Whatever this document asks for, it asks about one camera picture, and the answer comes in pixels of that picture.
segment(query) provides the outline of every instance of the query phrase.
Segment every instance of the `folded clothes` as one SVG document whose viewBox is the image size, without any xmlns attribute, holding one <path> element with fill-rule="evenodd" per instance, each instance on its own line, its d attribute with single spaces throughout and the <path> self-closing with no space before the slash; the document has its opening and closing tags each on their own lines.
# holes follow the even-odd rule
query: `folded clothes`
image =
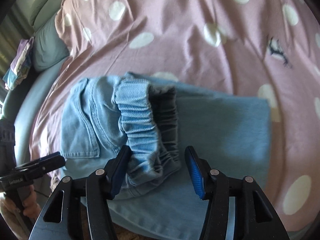
<svg viewBox="0 0 320 240">
<path fill-rule="evenodd" d="M 10 68 L 2 78 L 9 90 L 15 89 L 27 77 L 31 62 L 31 49 L 34 37 L 29 40 L 21 40 L 18 46 L 17 55 L 10 64 Z"/>
<path fill-rule="evenodd" d="M 88 176 L 97 165 L 88 158 L 98 158 L 103 167 L 127 144 L 133 155 L 117 198 L 140 196 L 157 187 L 181 166 L 175 97 L 173 86 L 157 87 L 145 79 L 82 79 L 71 90 L 62 116 L 66 174 Z M 71 159 L 82 158 L 87 169 L 70 167 Z"/>
<path fill-rule="evenodd" d="M 61 173 L 87 176 L 127 144 L 133 151 L 128 174 L 119 196 L 108 202 L 113 222 L 155 239 L 198 239 L 207 202 L 194 192 L 185 147 L 193 145 L 227 176 L 250 175 L 263 188 L 270 125 L 268 103 L 259 98 L 132 73 L 83 79 L 63 111 L 61 154 L 67 161 Z M 229 237 L 233 225 L 231 201 Z"/>
</svg>

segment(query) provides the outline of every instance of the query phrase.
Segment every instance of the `screw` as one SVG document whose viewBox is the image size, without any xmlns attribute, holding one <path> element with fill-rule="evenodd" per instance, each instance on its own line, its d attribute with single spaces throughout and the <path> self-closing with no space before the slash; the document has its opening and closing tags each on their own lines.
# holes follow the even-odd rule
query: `screw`
<svg viewBox="0 0 320 240">
<path fill-rule="evenodd" d="M 96 170 L 96 175 L 102 175 L 104 173 L 104 169 Z"/>
<path fill-rule="evenodd" d="M 252 183 L 252 182 L 253 182 L 253 178 L 250 177 L 250 176 L 246 176 L 246 177 L 245 177 L 245 181 L 246 181 L 246 182 L 249 182 L 249 183 Z"/>
<path fill-rule="evenodd" d="M 66 176 L 62 179 L 62 182 L 67 183 L 70 181 L 70 177 Z"/>
<path fill-rule="evenodd" d="M 212 170 L 210 170 L 210 174 L 211 175 L 219 175 L 219 171 L 216 169 L 212 169 Z"/>
</svg>

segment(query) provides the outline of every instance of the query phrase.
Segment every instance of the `polka dot bedding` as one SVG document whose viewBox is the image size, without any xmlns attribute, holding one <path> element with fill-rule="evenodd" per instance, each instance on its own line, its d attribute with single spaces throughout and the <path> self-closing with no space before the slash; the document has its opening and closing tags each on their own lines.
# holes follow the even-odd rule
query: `polka dot bedding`
<svg viewBox="0 0 320 240">
<path fill-rule="evenodd" d="M 60 150 L 60 120 L 83 77 L 131 71 L 266 98 L 264 189 L 287 231 L 320 210 L 320 28 L 303 0 L 63 0 L 70 51 L 35 120 L 32 158 Z"/>
</svg>

